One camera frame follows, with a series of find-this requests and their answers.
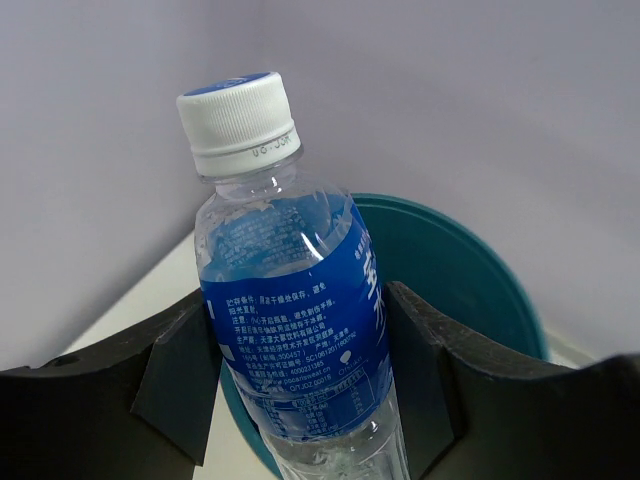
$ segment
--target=white surface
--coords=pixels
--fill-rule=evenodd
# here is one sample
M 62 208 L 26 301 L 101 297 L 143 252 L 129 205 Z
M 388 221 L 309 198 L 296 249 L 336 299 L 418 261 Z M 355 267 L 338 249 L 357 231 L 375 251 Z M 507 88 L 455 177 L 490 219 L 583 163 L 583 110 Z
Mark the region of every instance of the white surface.
M 175 98 L 255 68 L 259 3 L 2 2 L 0 370 L 59 354 L 193 228 L 211 188 Z
M 217 90 L 190 92 L 176 101 L 196 169 L 204 177 L 258 170 L 300 147 L 280 74 L 242 79 L 221 81 L 213 85 Z
M 266 0 L 309 167 L 469 227 L 546 325 L 640 349 L 638 0 Z
M 0 368 L 186 235 L 208 190 L 174 99 L 265 70 L 310 168 L 471 228 L 580 350 L 638 349 L 637 0 L 5 3 Z
M 198 287 L 193 235 L 189 235 L 78 338 L 67 353 L 98 342 L 170 307 Z M 575 366 L 571 360 L 553 352 L 552 359 L 556 363 Z M 274 478 L 240 434 L 219 387 L 205 465 L 196 468 L 194 480 Z

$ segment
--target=teal bucket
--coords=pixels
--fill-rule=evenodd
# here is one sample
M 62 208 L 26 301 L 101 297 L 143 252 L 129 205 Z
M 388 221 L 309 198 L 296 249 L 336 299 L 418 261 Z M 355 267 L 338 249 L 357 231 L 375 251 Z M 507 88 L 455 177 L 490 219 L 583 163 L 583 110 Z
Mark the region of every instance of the teal bucket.
M 526 293 L 482 240 L 414 202 L 373 194 L 354 198 L 373 239 L 382 281 L 398 280 L 475 331 L 518 352 L 547 359 L 546 341 Z M 279 477 L 226 365 L 220 382 L 240 432 Z

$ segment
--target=clear plastic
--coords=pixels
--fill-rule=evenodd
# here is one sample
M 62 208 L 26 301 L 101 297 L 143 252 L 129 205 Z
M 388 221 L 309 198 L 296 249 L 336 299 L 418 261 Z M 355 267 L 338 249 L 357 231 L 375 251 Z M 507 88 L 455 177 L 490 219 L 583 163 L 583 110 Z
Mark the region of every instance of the clear plastic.
M 276 165 L 238 178 L 205 179 L 216 184 L 216 193 L 198 211 L 195 249 L 198 272 L 202 281 L 229 282 L 247 278 L 270 278 L 304 271 L 326 258 L 345 238 L 352 223 L 351 196 L 339 188 L 301 171 L 296 160 L 302 147 Z M 283 198 L 313 196 L 313 208 L 304 212 L 278 211 L 273 201 Z M 245 260 L 225 263 L 218 250 L 229 238 L 219 227 L 249 212 L 268 212 L 286 223 L 300 221 L 299 230 L 286 241 L 304 249 L 302 259 L 272 258 L 261 255 L 272 248 L 277 229 L 257 240 L 236 245 L 245 252 Z M 291 219 L 296 215 L 302 218 Z M 259 397 L 263 393 L 233 369 L 231 372 L 241 390 Z M 270 394 L 273 399 L 277 393 Z M 260 420 L 255 419 L 259 427 Z M 340 437 L 312 438 L 304 442 L 291 441 L 267 433 L 262 437 L 274 455 L 283 477 L 287 480 L 404 480 L 408 479 L 402 428 L 392 384 L 387 398 L 377 410 L 354 430 Z

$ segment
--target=bottle neck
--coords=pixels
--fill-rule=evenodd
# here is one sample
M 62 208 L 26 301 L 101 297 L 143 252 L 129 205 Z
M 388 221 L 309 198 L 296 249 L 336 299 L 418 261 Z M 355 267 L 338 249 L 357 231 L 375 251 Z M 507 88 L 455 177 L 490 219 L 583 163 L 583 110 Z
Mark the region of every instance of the bottle neck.
M 296 163 L 303 153 L 304 148 L 300 145 L 291 155 L 260 170 L 234 177 L 202 177 L 202 179 L 207 183 L 213 183 L 216 187 L 216 195 L 227 200 L 245 201 L 272 197 L 286 190 L 295 181 Z

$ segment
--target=blue cap top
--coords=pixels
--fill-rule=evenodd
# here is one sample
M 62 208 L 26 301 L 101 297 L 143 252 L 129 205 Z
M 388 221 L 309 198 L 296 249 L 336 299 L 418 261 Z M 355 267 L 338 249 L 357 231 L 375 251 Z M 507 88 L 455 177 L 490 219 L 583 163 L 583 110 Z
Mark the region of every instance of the blue cap top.
M 184 94 L 185 97 L 192 97 L 194 95 L 202 95 L 204 93 L 216 92 L 218 90 L 224 90 L 226 88 L 235 87 L 236 85 L 242 85 L 243 83 L 252 82 L 259 78 L 266 77 L 271 72 L 252 73 L 251 75 L 245 75 L 244 77 L 230 78 L 222 82 L 214 83 L 208 87 L 197 88 Z

